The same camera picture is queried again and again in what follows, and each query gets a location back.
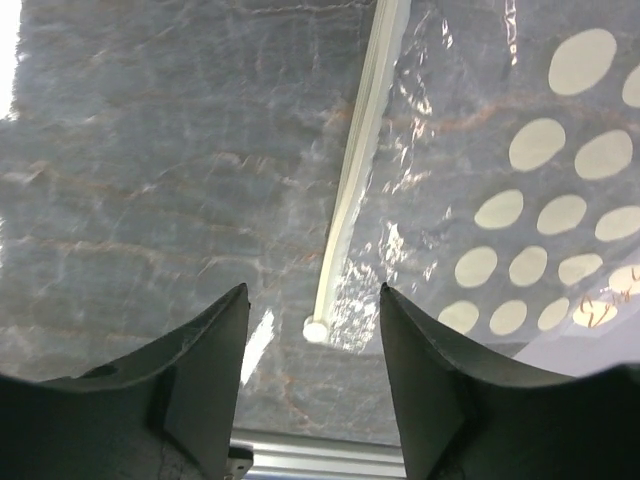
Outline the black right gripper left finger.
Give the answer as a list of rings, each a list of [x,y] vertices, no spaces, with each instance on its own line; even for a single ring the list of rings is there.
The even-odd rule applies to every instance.
[[[78,377],[1,380],[5,479],[221,479],[248,331],[240,284]]]

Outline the clear dotted zip top bag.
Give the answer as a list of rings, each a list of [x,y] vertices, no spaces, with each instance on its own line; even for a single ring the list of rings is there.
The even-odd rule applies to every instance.
[[[381,348],[389,285],[571,376],[639,359],[639,5],[385,1],[303,337]]]

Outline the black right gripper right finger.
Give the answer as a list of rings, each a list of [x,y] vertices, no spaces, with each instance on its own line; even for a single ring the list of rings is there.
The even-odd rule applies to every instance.
[[[380,325],[410,479],[635,479],[639,368],[542,370],[443,325],[390,286]]]

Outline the aluminium frame rail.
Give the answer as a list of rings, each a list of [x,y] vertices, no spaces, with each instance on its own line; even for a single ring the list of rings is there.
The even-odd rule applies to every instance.
[[[236,429],[231,444],[253,452],[247,479],[404,479],[394,446]]]

